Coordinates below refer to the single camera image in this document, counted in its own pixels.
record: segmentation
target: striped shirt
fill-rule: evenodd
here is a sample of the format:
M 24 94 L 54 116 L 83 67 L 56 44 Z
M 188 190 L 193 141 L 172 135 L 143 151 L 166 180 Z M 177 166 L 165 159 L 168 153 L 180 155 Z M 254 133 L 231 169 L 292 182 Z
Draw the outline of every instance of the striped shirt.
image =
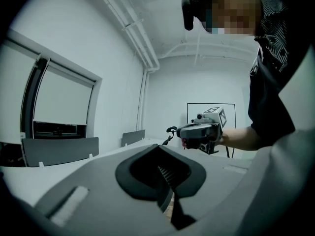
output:
M 261 0 L 263 18 L 260 22 L 262 34 L 255 37 L 261 47 L 267 49 L 279 63 L 275 69 L 282 72 L 287 67 L 288 49 L 286 44 L 287 26 L 285 15 L 287 5 L 281 0 Z M 257 59 L 254 61 L 251 73 L 258 69 Z

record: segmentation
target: black shirt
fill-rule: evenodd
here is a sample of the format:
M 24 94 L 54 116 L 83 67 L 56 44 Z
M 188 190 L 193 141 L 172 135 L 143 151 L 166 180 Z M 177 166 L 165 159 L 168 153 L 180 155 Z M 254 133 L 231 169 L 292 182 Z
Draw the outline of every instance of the black shirt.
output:
M 288 65 L 290 48 L 288 31 L 289 8 L 281 0 L 261 0 L 263 18 L 260 44 L 250 78 L 249 117 L 252 128 L 263 138 L 266 146 L 295 130 L 292 120 L 279 99 L 279 92 L 296 68 Z

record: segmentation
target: person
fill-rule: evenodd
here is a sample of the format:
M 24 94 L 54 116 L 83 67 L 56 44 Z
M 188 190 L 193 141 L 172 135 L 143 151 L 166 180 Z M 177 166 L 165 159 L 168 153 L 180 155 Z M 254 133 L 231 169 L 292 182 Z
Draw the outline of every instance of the person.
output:
M 207 32 L 224 28 L 224 33 L 253 35 L 260 45 L 250 71 L 248 114 L 252 124 L 225 129 L 218 144 L 258 150 L 293 132 L 294 125 L 278 96 L 298 67 L 291 58 L 292 43 L 298 38 L 292 37 L 294 25 L 288 4 L 283 0 L 190 0 L 190 3 L 194 16 Z M 186 140 L 182 140 L 182 145 L 187 145 Z

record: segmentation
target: white desk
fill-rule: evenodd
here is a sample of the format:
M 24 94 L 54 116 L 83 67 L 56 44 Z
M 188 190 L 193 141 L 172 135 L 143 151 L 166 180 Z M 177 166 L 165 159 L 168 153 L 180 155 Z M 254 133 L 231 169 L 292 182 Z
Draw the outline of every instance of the white desk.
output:
M 95 160 L 97 158 L 109 156 L 120 153 L 130 148 L 137 148 L 141 146 L 159 144 L 164 141 L 157 139 L 145 138 L 139 142 L 131 144 L 126 147 L 116 149 L 112 152 L 105 153 L 93 157 L 92 159 L 84 159 L 72 163 L 59 164 L 46 167 L 28 167 L 28 168 L 14 168 L 14 167 L 0 167 L 3 172 L 3 179 L 8 186 L 11 194 L 19 199 L 29 203 L 31 206 L 39 201 L 39 199 L 55 184 L 66 178 L 68 175 L 79 169 L 84 164 Z

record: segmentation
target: gray partition panel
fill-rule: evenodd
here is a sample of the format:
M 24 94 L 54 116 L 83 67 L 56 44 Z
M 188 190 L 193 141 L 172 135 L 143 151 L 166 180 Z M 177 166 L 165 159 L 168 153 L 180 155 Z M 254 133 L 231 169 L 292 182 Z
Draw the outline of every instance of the gray partition panel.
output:
M 124 133 L 122 138 L 122 147 L 124 147 L 126 144 L 130 145 L 141 141 L 142 139 L 144 139 L 145 133 L 146 133 L 145 129 L 140 131 Z
M 74 162 L 98 155 L 98 137 L 83 139 L 23 139 L 28 166 L 37 167 Z

